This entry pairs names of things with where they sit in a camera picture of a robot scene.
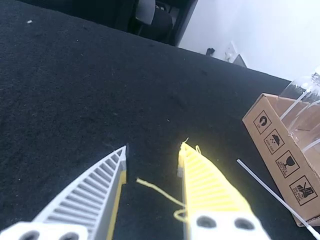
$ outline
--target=printed icon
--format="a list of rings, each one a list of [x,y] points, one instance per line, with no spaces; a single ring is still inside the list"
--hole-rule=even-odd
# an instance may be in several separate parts
[[[274,154],[285,144],[275,129],[264,139],[264,143],[268,147],[271,154]]]
[[[281,157],[279,157],[276,161],[278,168],[283,174],[284,178],[288,177],[295,171],[297,171],[300,166],[292,156],[291,152],[286,151]]]
[[[306,176],[300,177],[297,181],[290,185],[290,188],[300,206],[318,197]]]
[[[275,134],[272,134],[272,137],[273,137],[273,139],[270,138],[271,142],[272,142],[273,144],[276,143],[276,144],[279,146],[279,144],[280,144],[280,139],[279,139],[279,137],[278,137],[277,135],[275,135]]]
[[[259,123],[261,124],[262,127],[264,127],[265,125],[267,125],[268,119],[266,116],[262,116],[260,117]]]
[[[299,190],[299,192],[302,193],[302,197],[306,198],[308,197],[310,194],[314,193],[314,190],[312,189],[312,187],[306,187],[306,182],[304,183],[303,187],[301,185],[298,185],[297,188]]]
[[[271,121],[268,118],[266,112],[263,110],[253,121],[253,124],[255,125],[258,132],[262,134],[271,125]]]

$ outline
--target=fragile symbol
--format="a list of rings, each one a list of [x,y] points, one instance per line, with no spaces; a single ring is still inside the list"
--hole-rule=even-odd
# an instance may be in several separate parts
[[[261,126],[267,125],[267,122],[268,122],[268,120],[267,120],[266,116],[260,117],[259,123],[261,124]]]
[[[289,156],[287,159],[286,159],[286,162],[284,164],[284,167],[287,168],[286,166],[290,166],[292,167],[293,165],[295,165],[295,161],[294,159],[292,158],[292,156]]]
[[[306,187],[306,182],[304,183],[303,187],[301,185],[298,185],[297,188],[299,190],[299,192],[302,193],[302,197],[306,198],[308,197],[310,194],[314,193],[314,190],[312,189],[312,187]]]
[[[271,140],[271,142],[274,144],[274,143],[276,143],[278,146],[280,145],[280,139],[279,139],[279,137],[277,136],[277,135],[275,135],[275,134],[272,134],[272,137],[273,137],[273,139],[271,138],[270,140]]]

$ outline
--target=white cable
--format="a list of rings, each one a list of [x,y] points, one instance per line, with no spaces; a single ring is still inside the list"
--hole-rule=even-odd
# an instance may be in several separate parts
[[[318,105],[318,104],[320,104],[320,100],[315,101],[315,102],[311,103],[310,105],[306,105],[304,108],[302,108],[302,109],[297,113],[297,115],[295,116],[295,119],[294,119],[294,120],[290,123],[290,125],[288,126],[288,128],[287,128],[288,131],[289,131],[290,133],[292,132],[291,129],[292,129],[293,126],[295,125],[295,123],[296,123],[296,121],[298,120],[300,114],[304,112],[304,110],[306,110],[306,109],[308,109],[308,108],[311,108],[311,107],[313,107],[313,106],[315,106],[315,105]]]
[[[301,94],[301,96],[295,100],[290,107],[281,115],[280,120],[283,120],[285,116],[302,100],[310,91],[306,90],[304,93]]]
[[[250,170],[240,159],[237,160],[237,163],[241,165],[258,183],[260,183],[272,196],[275,197],[286,209],[288,209],[300,222],[306,226],[310,233],[315,237],[315,239],[320,240],[320,234],[310,226],[295,210],[293,210],[285,201],[281,199],[274,191],[271,190],[253,171]]]
[[[302,149],[302,152],[305,153],[306,151],[308,151],[310,148],[317,145],[318,143],[320,143],[320,139],[317,139],[317,140],[313,141],[312,143],[310,143],[308,146],[304,147],[304,149]]]

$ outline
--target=mounting hole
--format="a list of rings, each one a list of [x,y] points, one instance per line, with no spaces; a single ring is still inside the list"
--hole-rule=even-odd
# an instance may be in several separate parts
[[[62,237],[60,237],[59,240],[78,240],[78,239],[79,239],[79,235],[77,233],[68,232]]]
[[[19,240],[37,240],[40,233],[38,231],[32,230],[28,231],[19,238]]]
[[[237,218],[234,221],[234,225],[238,228],[238,229],[245,229],[245,230],[253,230],[255,229],[255,226],[253,225],[252,222],[250,222],[247,219],[244,218]]]
[[[199,227],[208,228],[208,229],[215,228],[217,226],[216,221],[208,216],[198,217],[198,219],[196,220],[196,224]]]

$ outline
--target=cardboard box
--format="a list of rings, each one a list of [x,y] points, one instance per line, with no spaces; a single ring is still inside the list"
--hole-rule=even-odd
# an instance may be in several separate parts
[[[276,102],[276,95],[263,93],[243,122],[283,199],[311,226],[320,226],[320,154],[302,153],[278,117]],[[285,99],[284,107],[291,102],[292,99]],[[313,125],[305,124],[301,134]],[[294,219],[299,227],[303,226]]]

